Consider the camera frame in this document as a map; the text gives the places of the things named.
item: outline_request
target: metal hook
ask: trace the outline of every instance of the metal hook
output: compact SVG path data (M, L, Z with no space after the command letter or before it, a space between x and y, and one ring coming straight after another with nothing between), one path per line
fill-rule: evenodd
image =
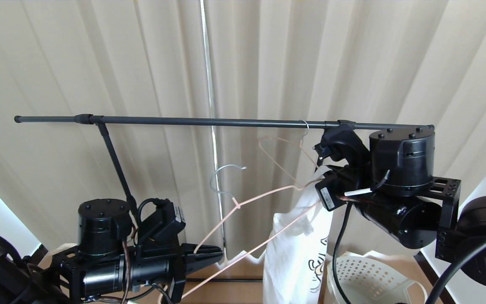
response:
M211 175L211 178L210 178L210 187L211 187L211 190L213 190L214 192L216 192L218 194L226 194L226 195L230 195L231 198L234 198L234 196L230 192L224 192L224 191L218 190L213 185L213 179L216 177L216 175L219 173L219 171L221 171L222 169L224 169L226 167L235 167L235 168L238 168L239 170L245 170L245 169L247 169L247 167L239 167L237 164L225 164L224 166L216 169L213 172L213 174Z
M307 136L307 134L309 134L309 130L311 128L309 127L309 123L307 121L304 121L302 119L300 119L300 121L303 121L305 123L305 125L307 125L307 131L305 132L305 134L303 134L303 137L301 137L301 140L300 140L300 141L303 141L303 138L305 138L305 136Z

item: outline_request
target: white label sticker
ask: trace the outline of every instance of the white label sticker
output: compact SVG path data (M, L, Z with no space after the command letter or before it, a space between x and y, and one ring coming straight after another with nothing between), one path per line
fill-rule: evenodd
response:
M178 206L174 205L174 211L175 211L176 221L178 221L180 223L184 223L185 222L185 216L183 216L183 210L181 210L181 208L179 208Z
M320 189L320 192L322 193L322 197L325 200L327 209L333 209L335 205L333 204L333 200L331 199L331 196L329 195L327 188Z

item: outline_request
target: white laundry basket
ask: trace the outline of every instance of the white laundry basket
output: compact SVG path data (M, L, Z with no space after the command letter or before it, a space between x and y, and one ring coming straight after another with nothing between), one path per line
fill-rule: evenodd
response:
M407 288L413 284L421 287L423 302L427 299L427 291L419 282L372 258L351 253L339 256L336 264L339 283L352 304L411 304ZM336 288L332 263L327 266L327 281L336 303L346 304Z

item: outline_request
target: curtain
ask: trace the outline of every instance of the curtain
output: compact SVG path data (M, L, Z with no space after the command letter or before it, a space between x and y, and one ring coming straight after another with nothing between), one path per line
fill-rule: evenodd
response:
M436 176L463 180L466 198L486 175L486 1L205 0L216 117L349 119L436 126ZM15 115L210 117L198 0L0 1L0 197L49 249L75 242L77 208L124 198L98 130L16 124ZM208 127L108 125L138 201L181 206L197 243L229 197L210 189ZM303 138L301 129L219 127L221 190L238 201L294 181L262 150L264 136ZM367 142L369 131L358 131ZM313 165L299 149L265 140L299 183ZM224 225L229 256L270 233L287 190L245 205ZM145 215L153 211L149 206ZM343 247L404 250L353 212ZM334 212L330 244L343 211ZM223 246L221 230L206 244Z

